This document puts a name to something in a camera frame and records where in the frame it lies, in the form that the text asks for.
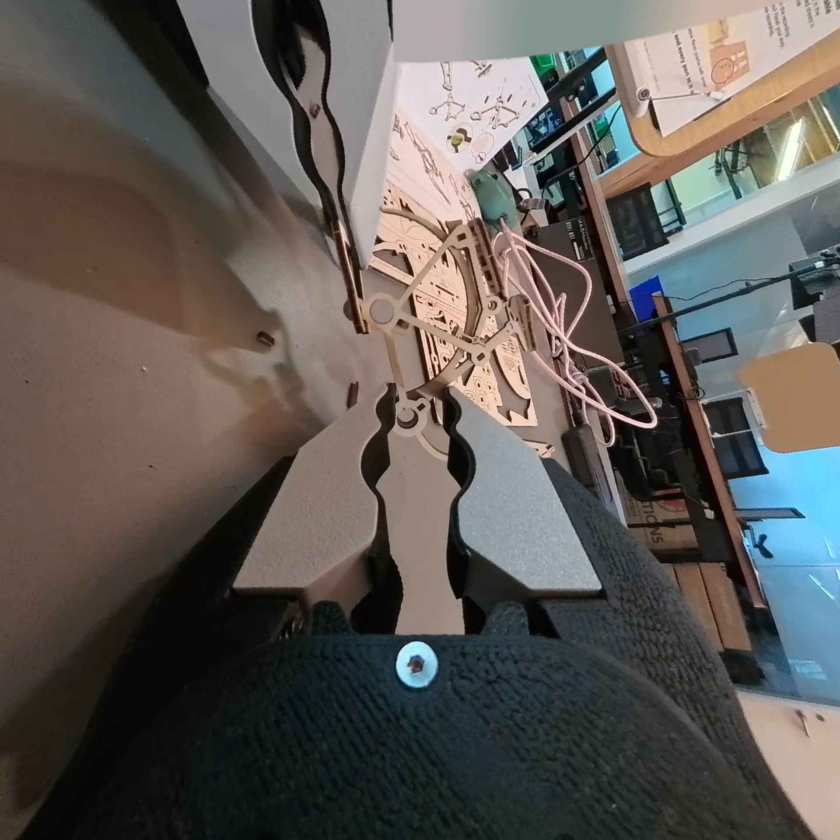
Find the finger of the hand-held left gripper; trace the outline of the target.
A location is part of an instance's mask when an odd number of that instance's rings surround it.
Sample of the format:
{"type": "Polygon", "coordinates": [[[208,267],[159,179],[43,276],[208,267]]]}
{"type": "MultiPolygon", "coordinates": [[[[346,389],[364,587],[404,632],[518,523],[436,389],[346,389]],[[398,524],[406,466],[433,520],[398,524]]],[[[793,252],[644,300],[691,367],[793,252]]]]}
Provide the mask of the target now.
{"type": "Polygon", "coordinates": [[[398,69],[390,4],[323,1],[329,37],[327,104],[339,135],[339,208],[360,268],[381,219],[398,69]]]}
{"type": "Polygon", "coordinates": [[[343,222],[343,142],[320,2],[178,2],[213,99],[315,224],[343,222]]]}

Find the brown cardboard box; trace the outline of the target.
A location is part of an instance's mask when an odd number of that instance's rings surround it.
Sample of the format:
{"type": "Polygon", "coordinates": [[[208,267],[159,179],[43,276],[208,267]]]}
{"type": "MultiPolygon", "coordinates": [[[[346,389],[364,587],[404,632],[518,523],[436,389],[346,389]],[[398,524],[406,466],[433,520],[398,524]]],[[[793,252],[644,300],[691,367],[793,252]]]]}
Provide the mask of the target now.
{"type": "Polygon", "coordinates": [[[651,499],[636,499],[619,473],[616,485],[626,525],[637,541],[666,565],[728,560],[715,512],[705,501],[687,501],[667,490],[651,499]]]}

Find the small layered wooden model part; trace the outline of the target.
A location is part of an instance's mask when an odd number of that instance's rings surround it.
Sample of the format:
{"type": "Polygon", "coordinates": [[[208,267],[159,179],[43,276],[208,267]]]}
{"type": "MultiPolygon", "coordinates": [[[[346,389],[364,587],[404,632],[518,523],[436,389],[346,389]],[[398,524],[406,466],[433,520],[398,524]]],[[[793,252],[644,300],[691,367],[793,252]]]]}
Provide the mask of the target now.
{"type": "Polygon", "coordinates": [[[345,314],[351,320],[353,328],[358,334],[368,334],[369,327],[364,319],[362,309],[364,292],[361,268],[352,237],[339,219],[331,222],[330,230],[346,291],[345,314]]]}

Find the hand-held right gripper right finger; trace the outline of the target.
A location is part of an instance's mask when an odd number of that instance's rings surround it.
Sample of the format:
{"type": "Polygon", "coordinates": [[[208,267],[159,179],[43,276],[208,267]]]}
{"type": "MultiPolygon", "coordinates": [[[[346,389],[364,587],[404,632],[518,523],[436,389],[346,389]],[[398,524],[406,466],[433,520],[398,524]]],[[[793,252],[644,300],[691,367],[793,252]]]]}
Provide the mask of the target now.
{"type": "Polygon", "coordinates": [[[456,597],[597,597],[602,583],[538,454],[464,393],[446,395],[458,491],[447,572],[456,597]]]}

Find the blue storage bin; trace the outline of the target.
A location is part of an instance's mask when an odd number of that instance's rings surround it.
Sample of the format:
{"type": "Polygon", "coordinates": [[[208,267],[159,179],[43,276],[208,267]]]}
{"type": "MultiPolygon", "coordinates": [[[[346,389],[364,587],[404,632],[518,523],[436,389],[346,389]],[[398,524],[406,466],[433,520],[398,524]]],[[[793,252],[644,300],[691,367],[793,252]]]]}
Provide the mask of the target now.
{"type": "Polygon", "coordinates": [[[653,276],[629,290],[629,298],[636,319],[647,321],[657,317],[654,296],[664,293],[659,276],[653,276]]]}

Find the wooden-framed instruction board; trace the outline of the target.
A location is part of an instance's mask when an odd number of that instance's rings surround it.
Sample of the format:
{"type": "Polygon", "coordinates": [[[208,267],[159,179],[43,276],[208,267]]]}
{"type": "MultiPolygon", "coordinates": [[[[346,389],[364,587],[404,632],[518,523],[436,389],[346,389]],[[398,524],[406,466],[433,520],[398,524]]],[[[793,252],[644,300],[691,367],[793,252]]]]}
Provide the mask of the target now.
{"type": "Polygon", "coordinates": [[[839,2],[765,2],[605,52],[639,152],[704,154],[838,83],[839,2]]]}

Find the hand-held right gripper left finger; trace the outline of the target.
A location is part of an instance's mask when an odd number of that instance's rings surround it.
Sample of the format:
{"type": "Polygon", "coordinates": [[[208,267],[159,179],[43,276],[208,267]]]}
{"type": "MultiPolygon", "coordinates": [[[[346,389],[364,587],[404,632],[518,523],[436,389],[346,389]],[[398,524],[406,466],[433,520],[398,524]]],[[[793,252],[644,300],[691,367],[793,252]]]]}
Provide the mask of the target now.
{"type": "Polygon", "coordinates": [[[302,446],[234,579],[237,593],[361,601],[390,547],[377,485],[391,465],[396,386],[384,384],[302,446]]]}

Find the white paper instruction sheet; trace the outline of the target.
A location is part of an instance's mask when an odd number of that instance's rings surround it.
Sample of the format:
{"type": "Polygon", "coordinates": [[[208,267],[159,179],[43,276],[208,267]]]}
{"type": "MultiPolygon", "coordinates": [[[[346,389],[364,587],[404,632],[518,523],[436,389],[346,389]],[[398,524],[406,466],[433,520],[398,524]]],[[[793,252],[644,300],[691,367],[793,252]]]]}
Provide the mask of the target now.
{"type": "Polygon", "coordinates": [[[399,110],[460,172],[481,169],[548,103],[528,57],[400,65],[399,110]]]}

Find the black power adapter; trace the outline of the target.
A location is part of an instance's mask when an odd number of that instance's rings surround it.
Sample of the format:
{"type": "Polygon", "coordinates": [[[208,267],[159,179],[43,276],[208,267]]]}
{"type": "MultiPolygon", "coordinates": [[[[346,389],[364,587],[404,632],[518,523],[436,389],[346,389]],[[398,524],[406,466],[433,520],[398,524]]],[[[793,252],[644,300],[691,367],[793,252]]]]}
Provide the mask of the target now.
{"type": "Polygon", "coordinates": [[[572,476],[593,496],[606,497],[610,487],[592,427],[572,426],[561,440],[572,476]]]}

